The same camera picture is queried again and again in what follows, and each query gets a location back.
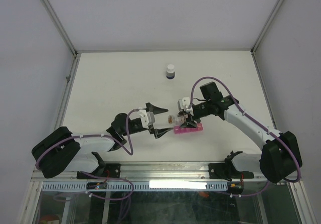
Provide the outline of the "pink pill organizer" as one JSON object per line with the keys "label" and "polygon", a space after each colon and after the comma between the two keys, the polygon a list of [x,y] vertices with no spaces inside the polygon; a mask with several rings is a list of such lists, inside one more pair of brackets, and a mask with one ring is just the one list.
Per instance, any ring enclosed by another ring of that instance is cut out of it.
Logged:
{"label": "pink pill organizer", "polygon": [[198,123],[196,128],[181,128],[179,126],[175,126],[173,130],[174,130],[175,134],[200,132],[203,130],[203,125],[202,125],[202,123]]}

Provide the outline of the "clear pill bottle orange cap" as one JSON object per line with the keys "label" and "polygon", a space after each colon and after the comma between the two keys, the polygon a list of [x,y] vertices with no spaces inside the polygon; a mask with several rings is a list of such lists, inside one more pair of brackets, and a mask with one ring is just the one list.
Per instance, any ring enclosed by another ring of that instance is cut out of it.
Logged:
{"label": "clear pill bottle orange cap", "polygon": [[168,123],[174,126],[180,126],[185,122],[185,117],[183,115],[170,115],[168,116]]}

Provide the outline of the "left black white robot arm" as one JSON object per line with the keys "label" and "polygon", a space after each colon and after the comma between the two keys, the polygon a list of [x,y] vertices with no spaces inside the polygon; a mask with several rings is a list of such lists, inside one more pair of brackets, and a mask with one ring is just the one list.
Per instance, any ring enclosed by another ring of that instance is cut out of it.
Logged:
{"label": "left black white robot arm", "polygon": [[62,172],[87,172],[94,178],[103,176],[105,162],[101,152],[123,149],[134,154],[131,136],[144,131],[156,139],[171,128],[154,128],[155,115],[167,113],[168,109],[146,103],[145,107],[117,114],[110,127],[99,134],[75,134],[66,126],[55,129],[32,149],[35,167],[47,179]]}

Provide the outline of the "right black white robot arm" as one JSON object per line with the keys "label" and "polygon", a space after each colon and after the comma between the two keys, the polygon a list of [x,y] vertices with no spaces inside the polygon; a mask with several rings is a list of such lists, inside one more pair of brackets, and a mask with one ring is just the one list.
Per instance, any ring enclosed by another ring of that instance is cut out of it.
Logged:
{"label": "right black white robot arm", "polygon": [[256,172],[277,183],[296,172],[294,182],[300,180],[302,159],[297,138],[292,132],[283,133],[260,123],[231,94],[223,96],[214,82],[202,85],[200,90],[204,99],[199,104],[193,104],[189,97],[179,99],[179,115],[184,118],[181,128],[196,128],[201,118],[217,116],[238,128],[260,149],[259,154],[231,151],[223,167],[215,169],[217,175],[231,180],[243,173]]}

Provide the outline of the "white capped blue bottle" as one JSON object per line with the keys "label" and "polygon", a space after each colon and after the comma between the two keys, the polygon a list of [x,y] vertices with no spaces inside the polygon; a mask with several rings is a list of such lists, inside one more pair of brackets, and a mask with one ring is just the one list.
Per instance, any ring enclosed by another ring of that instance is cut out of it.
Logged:
{"label": "white capped blue bottle", "polygon": [[167,65],[166,77],[167,79],[174,79],[175,77],[175,66],[173,64]]}

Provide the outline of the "aluminium mounting rail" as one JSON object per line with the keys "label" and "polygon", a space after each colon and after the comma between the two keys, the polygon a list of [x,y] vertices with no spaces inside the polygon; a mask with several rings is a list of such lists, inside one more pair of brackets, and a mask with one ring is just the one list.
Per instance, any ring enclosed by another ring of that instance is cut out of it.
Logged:
{"label": "aluminium mounting rail", "polygon": [[[90,160],[87,163],[72,163],[59,174],[46,178],[42,171],[35,169],[32,173],[32,181],[70,181],[76,179],[90,179],[84,172],[92,172],[98,166],[105,163]],[[122,162],[120,177],[130,181],[150,181],[150,180],[210,180],[208,164],[224,162]]]}

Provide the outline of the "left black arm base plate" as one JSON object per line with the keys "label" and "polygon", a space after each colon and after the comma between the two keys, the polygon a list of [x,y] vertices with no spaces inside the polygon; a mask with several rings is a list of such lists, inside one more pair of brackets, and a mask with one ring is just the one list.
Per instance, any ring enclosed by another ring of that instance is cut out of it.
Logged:
{"label": "left black arm base plate", "polygon": [[119,178],[120,172],[120,163],[105,163],[104,165],[98,166],[94,171],[89,172],[89,174],[102,178]]}

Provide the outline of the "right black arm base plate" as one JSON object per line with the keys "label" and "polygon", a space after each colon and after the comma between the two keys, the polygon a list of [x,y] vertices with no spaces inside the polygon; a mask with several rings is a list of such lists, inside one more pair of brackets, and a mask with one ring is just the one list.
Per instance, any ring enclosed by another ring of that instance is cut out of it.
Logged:
{"label": "right black arm base plate", "polygon": [[208,164],[210,179],[224,179],[232,181],[233,179],[253,179],[253,172],[237,171],[232,164],[228,163],[210,163]]}

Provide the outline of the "right aluminium frame post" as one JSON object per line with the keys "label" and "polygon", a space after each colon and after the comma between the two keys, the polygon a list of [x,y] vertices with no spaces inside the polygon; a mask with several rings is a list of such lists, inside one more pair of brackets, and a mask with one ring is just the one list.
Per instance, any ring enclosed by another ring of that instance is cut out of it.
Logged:
{"label": "right aluminium frame post", "polygon": [[263,25],[263,28],[261,29],[253,47],[251,48],[251,54],[254,55],[255,52],[257,51],[257,49],[259,48],[261,42],[263,41],[265,35],[267,34],[271,24],[273,23],[273,21],[275,20],[279,10],[281,9],[281,7],[283,6],[284,2],[286,0],[277,0],[276,3],[274,4],[272,11],[270,12],[270,14],[268,15],[268,18],[266,20],[266,22]]}

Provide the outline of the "aluminium frame post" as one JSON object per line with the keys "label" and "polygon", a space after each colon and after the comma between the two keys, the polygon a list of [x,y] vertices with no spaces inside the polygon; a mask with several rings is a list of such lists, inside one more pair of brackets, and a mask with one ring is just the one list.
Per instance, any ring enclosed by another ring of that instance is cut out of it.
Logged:
{"label": "aluminium frame post", "polygon": [[60,34],[62,40],[64,41],[65,45],[71,52],[74,58],[77,57],[78,51],[76,50],[74,44],[72,43],[70,37],[68,36],[62,22],[60,21],[56,11],[54,10],[50,0],[40,0],[43,7],[45,8],[48,16],[50,17],[51,21],[53,22],[54,26],[56,27],[58,33]]}
{"label": "aluminium frame post", "polygon": [[268,15],[268,18],[266,20],[266,22],[263,25],[263,28],[261,29],[253,47],[251,48],[251,54],[254,55],[255,52],[257,51],[257,49],[259,48],[261,42],[263,41],[265,35],[267,34],[271,24],[273,23],[273,21],[275,20],[279,10],[281,9],[281,7],[283,6],[284,2],[286,0],[277,0],[276,3],[274,4],[272,11],[270,12],[270,14]]}

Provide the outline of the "left aluminium frame post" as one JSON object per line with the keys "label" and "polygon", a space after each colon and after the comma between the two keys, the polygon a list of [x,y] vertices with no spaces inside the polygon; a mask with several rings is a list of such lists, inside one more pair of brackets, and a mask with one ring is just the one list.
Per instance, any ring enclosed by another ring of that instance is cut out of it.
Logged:
{"label": "left aluminium frame post", "polygon": [[72,43],[70,37],[68,36],[62,22],[60,21],[56,11],[54,10],[50,0],[40,0],[43,7],[45,8],[48,16],[50,17],[51,21],[53,22],[54,26],[56,27],[58,33],[60,34],[62,40],[64,41],[65,45],[71,52],[74,58],[77,57],[78,51],[76,50],[74,44]]}

